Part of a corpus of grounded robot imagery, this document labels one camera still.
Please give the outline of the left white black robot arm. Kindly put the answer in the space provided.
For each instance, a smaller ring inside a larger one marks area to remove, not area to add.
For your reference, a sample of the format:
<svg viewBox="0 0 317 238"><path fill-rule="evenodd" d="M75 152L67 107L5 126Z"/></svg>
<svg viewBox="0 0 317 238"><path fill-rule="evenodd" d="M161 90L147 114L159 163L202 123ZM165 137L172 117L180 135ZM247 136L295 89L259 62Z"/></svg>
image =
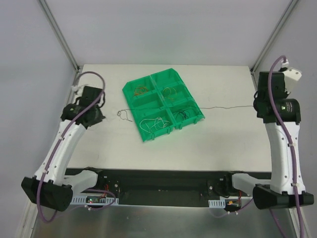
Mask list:
<svg viewBox="0 0 317 238"><path fill-rule="evenodd" d="M75 103L68 104L62 111L58 133L41 166L31 177L21 183L23 190L38 207L43 206L56 211L65 211L77 194L90 189L99 193L105 181L100 170L87 167L79 174L66 177L65 172L70 158L80 138L89 127L103 121L101 112L105 98L104 90L84 86L82 95Z"/></svg>

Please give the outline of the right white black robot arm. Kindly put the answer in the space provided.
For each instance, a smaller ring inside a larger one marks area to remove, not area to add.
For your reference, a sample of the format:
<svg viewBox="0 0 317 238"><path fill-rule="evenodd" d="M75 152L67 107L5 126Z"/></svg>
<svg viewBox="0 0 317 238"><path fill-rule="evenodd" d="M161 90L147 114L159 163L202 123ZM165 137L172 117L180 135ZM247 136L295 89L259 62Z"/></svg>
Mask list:
<svg viewBox="0 0 317 238"><path fill-rule="evenodd" d="M312 205L314 196L304 186L297 146L300 105L297 100L289 98L302 73L294 68L283 68L272 74L272 96L284 126L280 125L269 100L268 74L267 71L259 73L253 107L257 117L263 119L269 138L271 179L263 180L246 173L234 173L231 179L223 183L223 191L231 196L239 191L250 194L256 207L261 210Z"/></svg>

